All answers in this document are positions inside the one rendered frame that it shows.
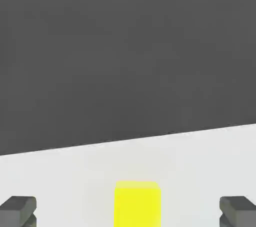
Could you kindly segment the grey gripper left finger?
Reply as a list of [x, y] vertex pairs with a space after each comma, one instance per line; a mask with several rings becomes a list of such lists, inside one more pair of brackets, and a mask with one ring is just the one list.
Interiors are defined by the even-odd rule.
[[37, 227], [34, 196], [11, 196], [0, 205], [0, 227]]

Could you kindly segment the small yellow cube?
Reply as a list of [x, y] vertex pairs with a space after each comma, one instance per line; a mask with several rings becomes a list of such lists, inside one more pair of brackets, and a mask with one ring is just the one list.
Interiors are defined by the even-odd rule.
[[161, 227], [161, 188], [155, 181], [117, 181], [113, 227]]

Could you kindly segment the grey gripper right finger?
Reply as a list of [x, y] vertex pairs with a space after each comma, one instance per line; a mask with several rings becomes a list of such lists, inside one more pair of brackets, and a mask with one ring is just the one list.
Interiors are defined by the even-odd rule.
[[219, 227], [256, 227], [256, 205], [245, 196], [222, 196]]

